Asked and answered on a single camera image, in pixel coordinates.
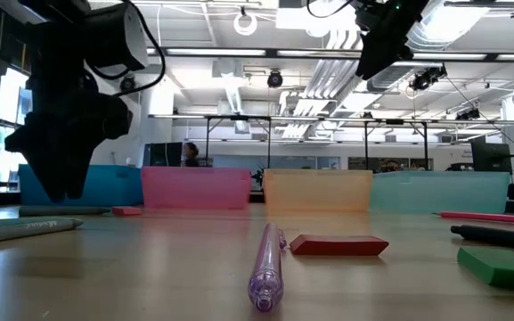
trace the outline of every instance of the purple pen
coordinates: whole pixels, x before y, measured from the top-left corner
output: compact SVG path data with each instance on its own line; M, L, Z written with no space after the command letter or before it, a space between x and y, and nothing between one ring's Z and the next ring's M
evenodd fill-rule
M268 223L258 248L257 261L249 281L249 298L261 312L268 312L282 299L284 283L281 271L281 245L286 246L284 234Z

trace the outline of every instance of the orange plastic bin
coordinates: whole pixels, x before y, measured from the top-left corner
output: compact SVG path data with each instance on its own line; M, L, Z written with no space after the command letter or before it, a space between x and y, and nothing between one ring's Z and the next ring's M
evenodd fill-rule
M266 209L367 212L372 180L370 170L266 169Z

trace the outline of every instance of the green block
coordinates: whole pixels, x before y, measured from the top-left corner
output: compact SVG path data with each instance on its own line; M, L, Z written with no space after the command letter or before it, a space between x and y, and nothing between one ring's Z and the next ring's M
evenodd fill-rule
M460 264L487 284L514 289L514 251L461 247L457 259Z

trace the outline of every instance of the blue plastic bin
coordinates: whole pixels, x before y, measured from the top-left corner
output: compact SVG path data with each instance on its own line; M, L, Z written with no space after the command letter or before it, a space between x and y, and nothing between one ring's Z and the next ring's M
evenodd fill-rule
M370 210L502 214L509 173L400 171L373 177Z
M29 165L19 166L21 205L133 206L143 203L140 169L116 165L91 165L79 200L51 202Z

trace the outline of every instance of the wooden table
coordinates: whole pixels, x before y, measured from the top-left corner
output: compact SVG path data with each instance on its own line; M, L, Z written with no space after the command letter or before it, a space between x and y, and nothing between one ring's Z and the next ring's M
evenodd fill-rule
M247 284L267 220L289 241L372 234L390 245L380 258L285 253L284 298L261 315ZM513 320L514 292L458 266L461 240L449 227L460 223L430 214L267 216L262 204L85 218L76 231L0 242L0 320Z

